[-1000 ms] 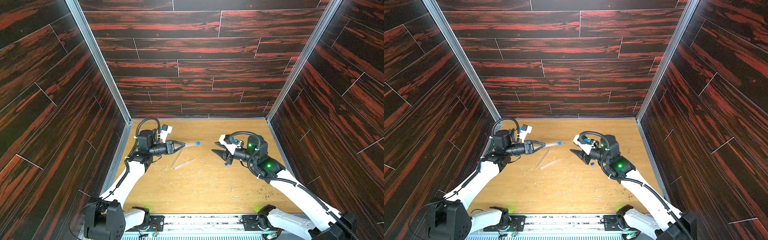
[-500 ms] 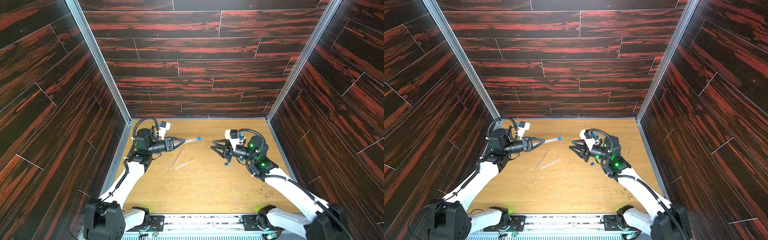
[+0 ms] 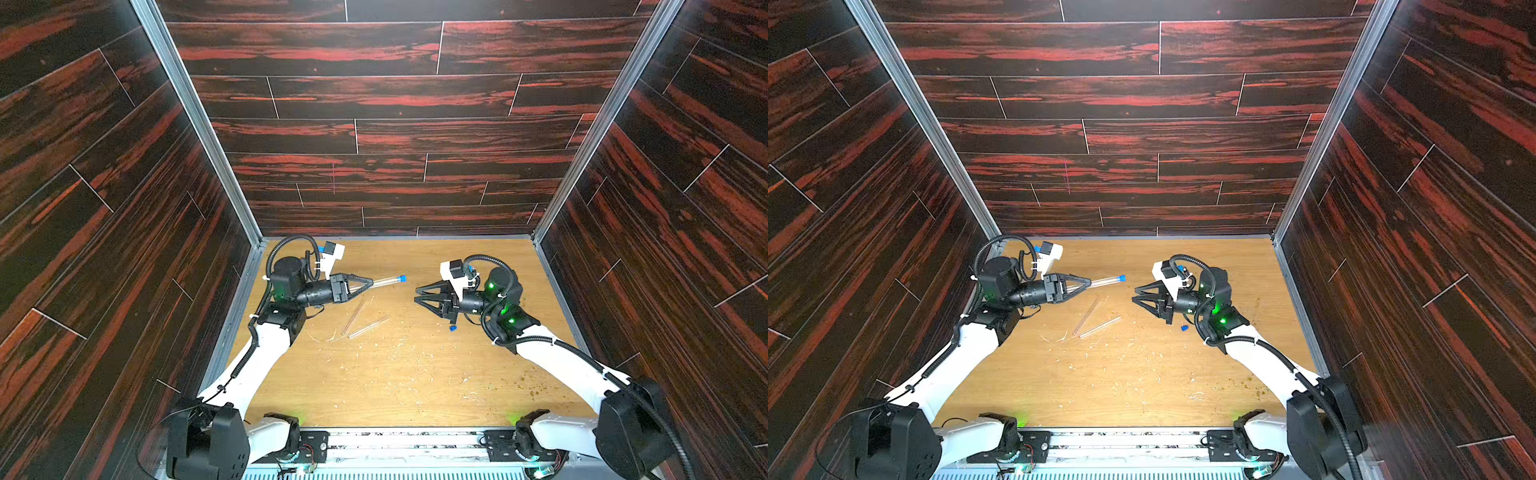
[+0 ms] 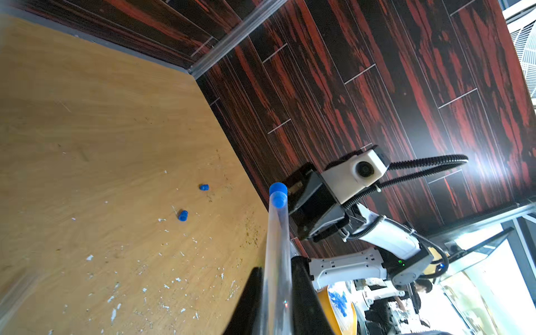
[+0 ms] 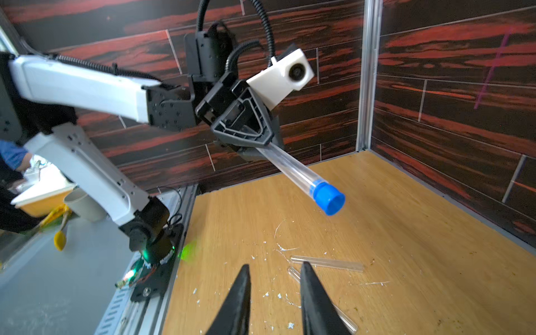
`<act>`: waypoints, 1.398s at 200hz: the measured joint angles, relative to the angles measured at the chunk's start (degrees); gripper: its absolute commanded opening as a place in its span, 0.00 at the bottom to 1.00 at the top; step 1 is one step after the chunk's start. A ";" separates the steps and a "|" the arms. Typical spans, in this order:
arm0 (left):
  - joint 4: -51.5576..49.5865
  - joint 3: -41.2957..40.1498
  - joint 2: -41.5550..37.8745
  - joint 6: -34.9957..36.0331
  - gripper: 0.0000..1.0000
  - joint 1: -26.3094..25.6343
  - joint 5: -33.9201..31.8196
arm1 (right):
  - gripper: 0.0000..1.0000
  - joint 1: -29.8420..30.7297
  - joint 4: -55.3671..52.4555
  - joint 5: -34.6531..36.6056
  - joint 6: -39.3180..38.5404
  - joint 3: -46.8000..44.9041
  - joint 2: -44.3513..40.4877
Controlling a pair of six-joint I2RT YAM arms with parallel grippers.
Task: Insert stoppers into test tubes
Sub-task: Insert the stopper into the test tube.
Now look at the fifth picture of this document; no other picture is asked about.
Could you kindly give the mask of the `blue stopper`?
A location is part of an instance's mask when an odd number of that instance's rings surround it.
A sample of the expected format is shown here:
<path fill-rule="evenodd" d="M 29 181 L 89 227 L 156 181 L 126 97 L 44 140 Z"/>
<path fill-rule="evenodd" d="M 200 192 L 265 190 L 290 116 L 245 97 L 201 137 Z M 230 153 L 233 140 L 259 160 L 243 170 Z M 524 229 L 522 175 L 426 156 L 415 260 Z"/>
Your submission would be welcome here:
<path fill-rule="evenodd" d="M 327 216 L 340 212 L 346 203 L 346 196 L 326 181 L 317 181 L 311 187 L 310 194 Z"/>

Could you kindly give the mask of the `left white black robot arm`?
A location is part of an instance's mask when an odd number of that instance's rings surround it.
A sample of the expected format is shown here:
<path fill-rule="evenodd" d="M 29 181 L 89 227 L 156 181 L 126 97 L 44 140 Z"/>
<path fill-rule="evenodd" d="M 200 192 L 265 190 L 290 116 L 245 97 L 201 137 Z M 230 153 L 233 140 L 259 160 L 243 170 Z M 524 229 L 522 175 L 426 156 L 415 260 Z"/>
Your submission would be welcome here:
<path fill-rule="evenodd" d="M 191 65 L 186 60 L 184 36 L 194 31 L 195 27 L 165 30 L 85 47 L 89 47 L 89 51 L 98 51 L 97 47 L 117 47 L 119 42 L 148 42 L 143 46 L 163 46 L 165 52 L 168 41 L 177 56 L 172 63 L 178 61 L 183 74 L 172 68 L 166 83 L 186 87 L 186 75 Z M 168 187 L 178 189 L 197 183 L 204 189 L 202 192 L 210 192 L 278 173 L 268 161 L 245 163 L 227 149 L 217 147 L 212 143 L 215 137 L 206 125 L 176 133 L 92 110 L 77 109 L 76 114 L 77 124 L 84 128 L 96 147 L 151 194 L 158 192 L 153 186 L 165 192 L 169 191 Z"/>

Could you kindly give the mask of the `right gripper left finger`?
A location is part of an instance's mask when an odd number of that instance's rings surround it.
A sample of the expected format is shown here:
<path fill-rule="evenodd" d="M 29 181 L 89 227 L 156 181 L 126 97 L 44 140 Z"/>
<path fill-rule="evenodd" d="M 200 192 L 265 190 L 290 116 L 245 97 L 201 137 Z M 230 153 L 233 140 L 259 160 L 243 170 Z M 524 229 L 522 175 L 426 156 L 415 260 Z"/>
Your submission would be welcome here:
<path fill-rule="evenodd" d="M 241 267 L 207 334 L 249 334 L 251 313 L 250 267 Z"/>

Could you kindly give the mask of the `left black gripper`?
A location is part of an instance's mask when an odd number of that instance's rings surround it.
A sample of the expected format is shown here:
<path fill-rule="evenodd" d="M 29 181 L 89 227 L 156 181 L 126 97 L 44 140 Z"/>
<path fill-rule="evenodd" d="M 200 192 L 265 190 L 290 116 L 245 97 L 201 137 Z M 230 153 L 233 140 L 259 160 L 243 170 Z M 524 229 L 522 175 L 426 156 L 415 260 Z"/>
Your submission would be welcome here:
<path fill-rule="evenodd" d="M 245 161 L 268 161 L 266 154 L 285 149 L 279 117 L 269 117 L 262 99 L 232 72 L 211 88 L 195 114 L 221 142 L 240 147 L 238 155 Z"/>

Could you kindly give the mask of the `clear glass test tube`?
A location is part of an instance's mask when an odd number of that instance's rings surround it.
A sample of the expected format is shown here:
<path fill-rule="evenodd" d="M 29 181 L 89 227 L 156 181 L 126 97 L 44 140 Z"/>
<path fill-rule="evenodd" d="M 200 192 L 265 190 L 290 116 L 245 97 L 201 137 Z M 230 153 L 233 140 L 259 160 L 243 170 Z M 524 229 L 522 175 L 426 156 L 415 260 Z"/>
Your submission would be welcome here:
<path fill-rule="evenodd" d="M 287 152 L 281 151 L 278 147 L 276 147 L 276 155 L 270 156 L 266 154 L 266 157 L 268 157 L 268 161 L 311 198 L 311 187 L 319 180 L 326 181 L 319 174 L 316 174 Z"/>

